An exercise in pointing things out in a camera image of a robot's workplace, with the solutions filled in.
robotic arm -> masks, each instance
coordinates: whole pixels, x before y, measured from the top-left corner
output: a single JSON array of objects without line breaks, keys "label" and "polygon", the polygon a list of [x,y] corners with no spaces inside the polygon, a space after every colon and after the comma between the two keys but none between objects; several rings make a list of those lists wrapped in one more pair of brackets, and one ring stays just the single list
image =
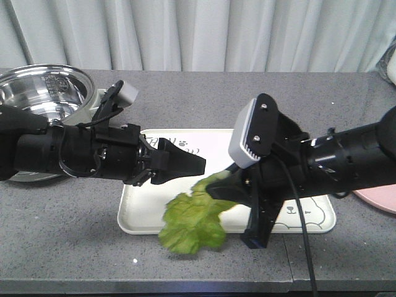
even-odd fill
[{"label": "robotic arm", "polygon": [[229,146],[233,174],[207,186],[215,199],[251,208],[241,239],[264,248],[285,200],[396,183],[396,107],[379,123],[309,139],[261,94],[239,114]]},{"label": "robotic arm", "polygon": [[205,160],[170,141],[160,139],[154,149],[140,134],[140,126],[109,127],[121,106],[130,105],[122,100],[123,84],[120,80],[106,91],[92,122],[76,126],[48,123],[43,116],[0,105],[0,180],[18,171],[35,171],[141,186],[149,178],[152,184],[162,184],[203,174]]},{"label": "robotic arm", "polygon": [[[141,186],[151,178],[162,184],[204,173],[205,160],[160,139],[158,149],[127,124],[109,127],[122,112],[119,91],[109,88],[92,122],[67,126],[45,117],[0,105],[0,180],[18,171],[63,174],[78,178],[122,180]],[[233,174],[207,186],[215,199],[251,208],[241,235],[250,248],[264,248],[285,200],[298,196],[352,191],[396,183],[396,107],[380,122],[309,139],[279,112],[272,97],[261,94],[240,112],[229,154]]]}]

stainless steel bowl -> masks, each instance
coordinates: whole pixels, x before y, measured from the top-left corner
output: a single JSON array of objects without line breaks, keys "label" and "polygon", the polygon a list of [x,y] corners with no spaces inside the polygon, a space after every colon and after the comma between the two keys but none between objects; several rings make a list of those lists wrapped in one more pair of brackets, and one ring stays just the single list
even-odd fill
[{"label": "stainless steel bowl", "polygon": [[[58,119],[70,125],[89,122],[99,95],[80,69],[57,64],[24,66],[0,74],[0,104]],[[13,181],[40,181],[56,175],[20,171]]]}]

white tray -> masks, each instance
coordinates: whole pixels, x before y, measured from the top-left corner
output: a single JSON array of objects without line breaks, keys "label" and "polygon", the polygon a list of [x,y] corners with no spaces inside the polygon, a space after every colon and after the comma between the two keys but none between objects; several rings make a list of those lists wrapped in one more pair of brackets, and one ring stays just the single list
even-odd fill
[{"label": "white tray", "polygon": [[[157,147],[158,138],[169,139],[181,149],[207,160],[205,174],[178,178],[161,185],[147,181],[141,187],[125,185],[119,204],[117,221],[120,228],[129,234],[157,234],[164,222],[165,205],[181,192],[190,193],[198,180],[224,170],[232,164],[228,156],[228,144],[232,129],[150,129],[142,131],[147,141]],[[301,199],[308,232],[330,231],[336,222],[334,210],[327,195]],[[220,215],[228,233],[242,233],[248,223],[250,208],[237,205]],[[296,202],[288,200],[277,218],[274,233],[300,233],[301,224]]]}]

black cable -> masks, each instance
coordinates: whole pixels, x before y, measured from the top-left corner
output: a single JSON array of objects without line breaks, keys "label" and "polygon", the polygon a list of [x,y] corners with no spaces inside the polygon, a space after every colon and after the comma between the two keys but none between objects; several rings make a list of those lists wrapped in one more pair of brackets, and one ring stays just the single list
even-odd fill
[{"label": "black cable", "polygon": [[348,196],[349,194],[351,194],[351,192],[333,193],[330,195],[333,196],[334,198],[342,199],[342,198],[345,198],[346,196]]},{"label": "black cable", "polygon": [[63,129],[61,145],[60,145],[60,148],[58,150],[58,160],[59,160],[58,164],[59,164],[59,167],[63,170],[63,172],[65,172],[65,174],[67,174],[67,175],[69,175],[69,176],[71,176],[73,178],[92,178],[92,177],[94,177],[99,172],[99,170],[101,169],[101,161],[100,161],[100,157],[98,156],[98,154],[95,152],[93,154],[93,156],[92,156],[93,160],[95,162],[96,168],[92,168],[91,171],[88,172],[88,173],[87,172],[76,171],[76,170],[73,170],[72,168],[68,167],[64,163],[64,160],[63,160],[63,157],[62,157],[63,147],[64,147],[64,144],[66,143],[66,129],[65,129],[65,127],[63,125],[62,126],[57,126],[57,127],[59,129]]},{"label": "black cable", "polygon": [[92,122],[89,122],[89,123],[79,123],[79,124],[77,124],[76,126],[79,127],[79,128],[86,128],[86,127],[94,126],[94,125],[99,124],[99,123],[101,123],[101,122],[103,122],[103,121],[106,121],[106,120],[108,120],[108,119],[111,119],[112,117],[114,117],[114,116],[120,114],[123,110],[124,110],[123,108],[119,107],[119,108],[117,108],[116,110],[112,111],[112,112],[111,112],[110,114],[108,114],[107,116],[104,116],[104,117],[102,117],[102,118],[100,118],[100,119],[96,119],[96,120],[94,120],[94,121],[92,121]]},{"label": "black cable", "polygon": [[281,159],[279,159],[274,153],[272,155],[275,159],[277,159],[279,164],[282,166],[282,169],[286,174],[286,177],[288,179],[288,182],[290,184],[290,187],[293,191],[293,195],[296,200],[297,209],[298,209],[298,213],[299,213],[299,219],[301,221],[301,228],[303,229],[304,249],[305,249],[305,256],[307,258],[307,265],[308,265],[309,279],[311,282],[312,294],[314,297],[318,297],[319,295],[317,292],[316,277],[315,277],[315,272],[314,272],[314,266],[312,264],[311,248],[309,246],[308,231],[307,231],[307,226],[305,225],[303,207],[301,206],[301,201],[300,201],[299,195],[297,193],[296,186],[290,176],[289,169],[286,167],[285,162],[283,162]]},{"label": "black cable", "polygon": [[239,169],[239,166],[235,163],[232,163],[229,167],[227,167],[225,169],[231,173],[236,173],[237,170]]}]

white curtain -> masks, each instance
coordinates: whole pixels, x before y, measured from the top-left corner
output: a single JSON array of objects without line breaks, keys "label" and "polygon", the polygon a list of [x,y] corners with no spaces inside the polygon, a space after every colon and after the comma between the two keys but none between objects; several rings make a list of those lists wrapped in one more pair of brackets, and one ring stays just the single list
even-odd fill
[{"label": "white curtain", "polygon": [[0,0],[0,67],[364,72],[395,0]]}]

